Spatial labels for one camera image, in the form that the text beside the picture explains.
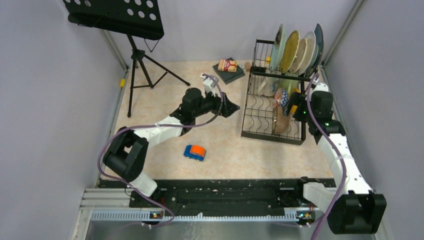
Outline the yellow bowl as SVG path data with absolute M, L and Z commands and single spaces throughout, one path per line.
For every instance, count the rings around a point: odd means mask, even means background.
M 289 109 L 290 114 L 294 114 L 298 108 L 298 95 L 300 90 L 298 88 L 293 88 L 289 94 L 289 103 L 287 104 L 287 108 Z

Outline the cream floral ceramic plate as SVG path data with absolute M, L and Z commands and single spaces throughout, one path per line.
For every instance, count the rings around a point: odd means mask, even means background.
M 295 56 L 295 59 L 291 65 L 291 67 L 289 68 L 289 73 L 291 75 L 298 75 L 298 71 L 301 67 L 302 61 L 304 59 L 304 55 L 307 51 L 307 39 L 306 38 L 302 38 L 299 41 L 299 45 L 298 45 L 298 49 L 297 49 L 297 53 Z

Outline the blue orange toy car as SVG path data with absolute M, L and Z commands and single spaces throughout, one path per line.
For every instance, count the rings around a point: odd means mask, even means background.
M 187 145 L 183 155 L 188 159 L 193 159 L 198 162 L 203 162 L 206 156 L 206 149 L 199 145 Z

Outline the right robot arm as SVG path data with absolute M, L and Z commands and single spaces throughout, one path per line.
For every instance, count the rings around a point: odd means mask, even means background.
M 380 226 L 387 201 L 375 193 L 360 173 L 350 153 L 346 131 L 333 118 L 333 95 L 324 90 L 302 94 L 294 92 L 283 108 L 288 115 L 296 106 L 294 119 L 308 123 L 309 133 L 327 158 L 336 185 L 332 193 L 317 181 L 306 182 L 293 192 L 299 206 L 310 202 L 324 211 L 323 218 L 336 235 L 375 234 Z

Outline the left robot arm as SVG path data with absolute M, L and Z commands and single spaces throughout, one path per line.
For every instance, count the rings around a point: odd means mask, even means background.
M 171 138 L 188 133 L 196 118 L 213 113 L 216 117 L 230 117 L 240 106 L 231 102 L 225 92 L 202 94 L 198 88 L 189 88 L 181 104 L 165 119 L 148 127 L 121 128 L 102 156 L 103 164 L 117 174 L 125 183 L 141 193 L 141 200 L 149 207 L 160 202 L 157 183 L 144 171 L 149 149 Z

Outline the small wooden block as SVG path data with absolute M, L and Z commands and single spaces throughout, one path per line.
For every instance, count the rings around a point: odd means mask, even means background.
M 246 72 L 250 72 L 251 71 L 252 65 L 251 65 L 250 62 L 245 62 L 244 66 L 245 66 Z

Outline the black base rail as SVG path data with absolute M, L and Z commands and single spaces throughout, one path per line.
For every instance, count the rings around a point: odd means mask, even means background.
M 93 220 L 160 222 L 301 222 L 319 209 L 301 199 L 305 178 L 158 180 L 149 200 L 124 183 L 101 180 L 84 191 Z

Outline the black wire dish rack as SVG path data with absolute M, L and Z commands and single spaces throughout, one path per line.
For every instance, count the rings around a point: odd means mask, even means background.
M 267 57 L 271 56 L 273 45 L 274 42 L 271 40 L 257 39 L 255 41 L 251 68 L 247 73 L 248 82 L 241 136 L 299 146 L 306 140 L 306 123 L 296 121 L 291 116 L 287 129 L 283 133 L 277 133 L 276 127 L 279 121 L 277 110 L 273 108 L 274 98 L 272 96 L 259 95 L 258 89 L 266 77 L 272 77 L 282 80 L 294 80 L 298 82 L 299 90 L 304 93 L 309 79 L 307 77 L 283 75 L 279 70 L 271 73 Z

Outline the beige mug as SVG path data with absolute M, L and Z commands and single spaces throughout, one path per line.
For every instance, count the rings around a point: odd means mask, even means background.
M 258 96 L 273 97 L 280 87 L 280 79 L 264 76 L 257 88 Z

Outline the red patterned brown bowl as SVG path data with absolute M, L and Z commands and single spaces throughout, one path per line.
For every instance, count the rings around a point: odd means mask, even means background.
M 289 93 L 285 89 L 281 87 L 278 88 L 273 97 L 272 107 L 274 109 L 276 109 L 277 107 L 281 107 L 284 110 L 289 102 L 289 98 Z

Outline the wooden blocks stack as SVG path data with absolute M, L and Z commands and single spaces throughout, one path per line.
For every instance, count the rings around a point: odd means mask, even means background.
M 221 72 L 235 73 L 238 69 L 238 63 L 235 60 L 221 59 L 217 69 Z

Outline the brown speckled cream bowl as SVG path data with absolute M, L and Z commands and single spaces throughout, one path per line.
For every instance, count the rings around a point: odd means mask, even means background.
M 290 116 L 284 115 L 283 108 L 277 106 L 273 111 L 272 133 L 275 135 L 284 134 L 290 125 Z

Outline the yellow-rimmed patterned plate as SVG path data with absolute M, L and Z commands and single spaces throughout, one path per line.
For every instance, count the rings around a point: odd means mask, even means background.
M 300 33 L 298 30 L 294 30 L 286 40 L 282 59 L 280 62 L 280 71 L 285 74 L 289 71 L 292 66 L 295 57 L 297 55 L 298 47 L 300 42 Z

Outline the light green round plate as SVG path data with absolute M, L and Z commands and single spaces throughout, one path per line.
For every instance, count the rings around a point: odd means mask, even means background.
M 283 24 L 279 25 L 277 34 L 274 39 L 274 44 L 270 56 L 269 70 L 271 73 L 275 72 L 280 66 L 285 45 L 286 45 L 287 35 Z

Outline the teal square plate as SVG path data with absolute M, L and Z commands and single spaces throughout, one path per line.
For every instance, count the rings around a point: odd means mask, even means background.
M 316 24 L 315 30 L 315 51 L 313 55 L 313 61 L 307 69 L 307 75 L 310 77 L 313 73 L 317 72 L 318 65 L 321 61 L 323 51 L 324 51 L 324 33 L 321 25 L 319 23 Z

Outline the light green mug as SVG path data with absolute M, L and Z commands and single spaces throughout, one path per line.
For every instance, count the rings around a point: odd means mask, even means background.
M 298 87 L 298 84 L 298 80 L 292 79 L 281 78 L 279 81 L 279 87 L 286 90 L 289 95 Z

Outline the black music stand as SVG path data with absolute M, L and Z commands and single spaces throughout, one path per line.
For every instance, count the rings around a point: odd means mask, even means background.
M 68 20 L 79 26 L 126 35 L 131 46 L 131 80 L 127 116 L 132 115 L 136 68 L 140 67 L 145 79 L 145 88 L 153 89 L 166 76 L 172 75 L 186 86 L 190 83 L 176 73 L 148 56 L 145 50 L 137 47 L 135 37 L 144 41 L 159 42 L 165 35 L 160 9 L 156 0 L 66 0 Z M 164 70 L 156 82 L 150 78 L 144 59 Z

